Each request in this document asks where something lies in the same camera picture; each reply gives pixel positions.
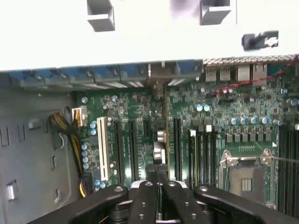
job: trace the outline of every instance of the cable bundle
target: cable bundle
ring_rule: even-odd
[[[68,136],[73,149],[78,175],[79,178],[82,178],[83,175],[82,158],[80,153],[79,137],[77,134],[79,119],[80,119],[80,114],[79,111],[77,110],[75,110],[74,112],[74,119],[71,124],[65,119],[65,117],[61,112],[56,112],[49,116],[49,122],[51,127],[57,132]],[[83,179],[80,180],[79,189],[82,197],[86,197],[88,195],[85,186],[85,181]]]

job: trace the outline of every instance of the pcie slot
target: pcie slot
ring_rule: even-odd
[[[182,181],[181,119],[173,119],[175,177]]]
[[[131,160],[132,181],[138,181],[138,151],[136,139],[136,122],[129,120],[129,148]]]
[[[117,159],[117,179],[118,182],[123,183],[125,181],[125,168],[123,162],[123,142],[121,132],[121,122],[114,122],[114,140],[115,140],[115,151]]]
[[[100,156],[100,172],[101,180],[108,181],[110,178],[110,158],[107,135],[107,118],[97,118],[98,142]]]

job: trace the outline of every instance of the white connector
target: white connector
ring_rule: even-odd
[[[110,177],[110,157],[107,134],[107,117],[97,118],[101,181]]]
[[[79,120],[78,120],[78,126],[87,126],[87,109],[86,107],[77,107],[77,108],[72,108],[71,114],[72,118],[74,118],[75,111],[79,113]]]

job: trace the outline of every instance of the metal chassis wall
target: metal chassis wall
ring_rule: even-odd
[[[0,223],[24,224],[79,198],[72,149],[47,121],[71,108],[72,99],[67,93],[0,94]]]

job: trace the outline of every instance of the motherboard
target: motherboard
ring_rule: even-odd
[[[94,191],[130,188],[148,164],[166,163],[191,189],[208,183],[298,216],[299,166],[288,160],[299,158],[299,73],[286,66],[206,66],[180,85],[76,92]]]

